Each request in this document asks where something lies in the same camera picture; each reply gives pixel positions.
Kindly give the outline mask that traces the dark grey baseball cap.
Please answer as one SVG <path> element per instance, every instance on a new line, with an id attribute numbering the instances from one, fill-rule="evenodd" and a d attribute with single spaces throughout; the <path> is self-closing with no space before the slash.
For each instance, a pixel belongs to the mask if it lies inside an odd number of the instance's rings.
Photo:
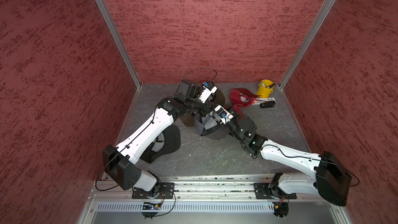
<path id="1" fill-rule="evenodd" d="M 199 113 L 194 115 L 194 127 L 197 133 L 212 140 L 221 140 L 230 134 L 230 129 L 222 124 L 221 117 L 214 111 L 205 117 Z"/>

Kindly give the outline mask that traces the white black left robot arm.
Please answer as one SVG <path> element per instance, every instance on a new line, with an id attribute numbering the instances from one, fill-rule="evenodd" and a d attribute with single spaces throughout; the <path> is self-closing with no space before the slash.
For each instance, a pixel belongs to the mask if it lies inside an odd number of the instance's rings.
<path id="1" fill-rule="evenodd" d="M 174 95 L 162 99 L 152 115 L 133 134 L 116 147 L 106 146 L 103 150 L 103 171 L 123 190 L 136 187 L 152 191 L 159 180 L 135 164 L 151 143 L 180 116 L 209 109 L 210 98 L 216 92 L 217 87 L 212 82 L 195 85 L 182 80 Z"/>

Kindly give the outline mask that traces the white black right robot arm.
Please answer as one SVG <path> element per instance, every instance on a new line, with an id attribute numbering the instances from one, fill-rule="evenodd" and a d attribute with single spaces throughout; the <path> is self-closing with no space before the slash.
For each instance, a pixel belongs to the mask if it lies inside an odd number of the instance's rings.
<path id="1" fill-rule="evenodd" d="M 352 175 L 333 153 L 308 153 L 278 144 L 257 134 L 257 126 L 248 116 L 222 114 L 220 124 L 229 129 L 252 158 L 275 161 L 304 173 L 302 179 L 275 174 L 269 187 L 277 195 L 313 194 L 334 205 L 346 206 Z"/>

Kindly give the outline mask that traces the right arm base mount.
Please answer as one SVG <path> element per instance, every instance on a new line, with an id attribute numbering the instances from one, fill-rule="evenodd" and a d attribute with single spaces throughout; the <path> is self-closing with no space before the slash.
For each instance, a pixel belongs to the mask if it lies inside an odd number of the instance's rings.
<path id="1" fill-rule="evenodd" d="M 279 186 L 270 183 L 254 183 L 254 192 L 257 200 L 296 200 L 296 194 L 287 194 Z"/>

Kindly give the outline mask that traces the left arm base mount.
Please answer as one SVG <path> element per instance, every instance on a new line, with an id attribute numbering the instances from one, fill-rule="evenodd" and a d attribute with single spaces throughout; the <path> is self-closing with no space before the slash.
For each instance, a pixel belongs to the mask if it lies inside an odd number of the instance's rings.
<path id="1" fill-rule="evenodd" d="M 174 197 L 174 183 L 160 182 L 156 183 L 150 191 L 144 191 L 140 188 L 133 188 L 132 199 L 144 200 L 169 200 Z"/>

